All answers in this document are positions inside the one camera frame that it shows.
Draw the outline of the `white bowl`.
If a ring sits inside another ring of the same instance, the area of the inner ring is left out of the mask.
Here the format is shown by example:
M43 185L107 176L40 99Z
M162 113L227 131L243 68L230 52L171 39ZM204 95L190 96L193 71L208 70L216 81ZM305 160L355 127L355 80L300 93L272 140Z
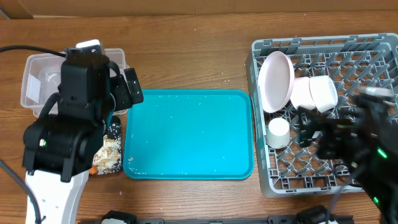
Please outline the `white bowl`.
M315 103L310 93L310 78L300 77L294 80L294 86L290 101L297 110L299 107L313 110Z
M316 109L321 113L337 105L337 90L333 80L327 75L310 78L310 93Z

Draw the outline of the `white plate with food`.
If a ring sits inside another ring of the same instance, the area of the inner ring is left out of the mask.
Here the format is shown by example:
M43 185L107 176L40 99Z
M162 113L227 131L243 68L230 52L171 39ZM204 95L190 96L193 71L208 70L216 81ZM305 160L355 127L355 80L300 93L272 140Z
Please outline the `white plate with food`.
M262 109L266 113L281 110L290 100L294 85L291 59L280 51L268 55L257 80L261 92Z

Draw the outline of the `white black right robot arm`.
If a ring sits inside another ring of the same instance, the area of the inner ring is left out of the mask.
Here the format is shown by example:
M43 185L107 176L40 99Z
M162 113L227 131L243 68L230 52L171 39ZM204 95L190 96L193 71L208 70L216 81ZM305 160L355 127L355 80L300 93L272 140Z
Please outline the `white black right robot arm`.
M354 97L356 111L343 111L343 118L330 119L299 107L299 144L318 143L320 159L339 159L353 180L379 209L386 223L397 223L397 126L388 120L391 96L360 93ZM315 139L315 132L321 137Z

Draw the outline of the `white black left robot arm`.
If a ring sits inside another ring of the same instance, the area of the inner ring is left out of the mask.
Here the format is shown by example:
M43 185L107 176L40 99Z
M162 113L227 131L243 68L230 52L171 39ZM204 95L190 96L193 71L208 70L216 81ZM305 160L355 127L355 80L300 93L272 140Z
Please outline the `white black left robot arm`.
M136 71L99 48L69 48L63 58L57 92L23 135L27 223L75 222L113 113L144 99Z

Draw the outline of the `orange carrot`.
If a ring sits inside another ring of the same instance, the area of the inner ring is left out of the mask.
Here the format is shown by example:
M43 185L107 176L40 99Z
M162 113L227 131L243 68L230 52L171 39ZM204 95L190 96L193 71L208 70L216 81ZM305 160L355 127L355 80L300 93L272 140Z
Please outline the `orange carrot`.
M90 169L90 175L96 175L99 172L96 166L92 166Z

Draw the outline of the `white paper cup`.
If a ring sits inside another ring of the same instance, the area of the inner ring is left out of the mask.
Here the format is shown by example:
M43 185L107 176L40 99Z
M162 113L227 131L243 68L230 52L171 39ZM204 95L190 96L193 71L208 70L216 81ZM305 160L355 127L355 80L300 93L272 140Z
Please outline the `white paper cup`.
M274 118L266 129L266 143L275 149L280 149L290 142L290 126L283 118Z

